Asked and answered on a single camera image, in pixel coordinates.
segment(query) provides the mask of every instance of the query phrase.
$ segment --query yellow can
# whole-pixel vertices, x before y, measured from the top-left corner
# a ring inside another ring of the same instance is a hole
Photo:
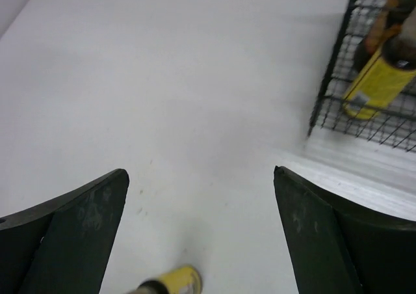
[[[377,49],[344,93],[343,100],[348,102],[343,103],[343,108],[348,116],[371,119],[378,114],[371,107],[385,109],[416,76],[414,63],[391,59],[394,57],[389,54],[392,39]]]
[[[202,279],[199,272],[191,265],[162,274],[140,285],[150,288],[157,294],[201,294]]]

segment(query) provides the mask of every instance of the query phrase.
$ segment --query label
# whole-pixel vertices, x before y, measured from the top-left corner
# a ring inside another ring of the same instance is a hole
[[[387,0],[385,8],[396,8],[398,5],[398,0]],[[388,17],[389,11],[381,11],[372,24],[367,37],[365,38],[365,49],[370,55],[376,52],[380,44],[385,42],[388,38],[397,35],[401,31],[401,24],[392,24],[386,28]]]
[[[164,284],[169,294],[201,294],[200,274],[192,266],[183,266],[162,274],[157,280]]]
[[[351,117],[369,120],[376,116],[377,110],[364,105],[386,108],[416,76],[416,70],[401,70],[387,63],[382,48],[378,48],[343,96],[349,101],[343,104],[344,110]]]

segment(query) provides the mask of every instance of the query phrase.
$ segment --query wire grid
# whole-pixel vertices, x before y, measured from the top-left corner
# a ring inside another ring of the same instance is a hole
[[[406,86],[386,109],[362,106],[374,111],[370,120],[354,119],[343,111],[343,104],[348,103],[342,99],[343,94],[358,74],[352,67],[354,52],[384,5],[385,0],[350,0],[338,46],[334,46],[333,63],[330,61],[328,65],[311,116],[309,133],[317,125],[416,152],[416,80]]]

